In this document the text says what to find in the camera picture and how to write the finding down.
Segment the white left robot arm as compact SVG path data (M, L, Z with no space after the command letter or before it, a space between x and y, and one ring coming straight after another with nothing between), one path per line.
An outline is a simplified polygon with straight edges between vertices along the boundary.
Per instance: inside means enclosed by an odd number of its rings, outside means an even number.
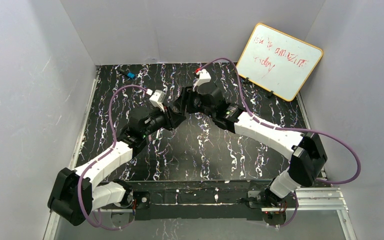
M125 183L101 182L121 165L134 159L149 143L149 135L161 128L173 130L186 119L186 113L175 107L136 109L121 129L115 142L89 162L75 168L67 167L56 176L48 208L78 226L92 222L91 212L101 207L121 203L129 186Z

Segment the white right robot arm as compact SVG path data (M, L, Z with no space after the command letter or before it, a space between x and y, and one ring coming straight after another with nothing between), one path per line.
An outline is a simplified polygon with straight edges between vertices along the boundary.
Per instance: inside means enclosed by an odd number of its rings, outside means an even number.
M220 129L252 138L289 160L289 167L260 193L263 203L278 206L298 188L311 187L328 159L317 133L280 130L273 123L249 116L243 107L226 101L214 83L183 87L173 107L183 115L202 113Z

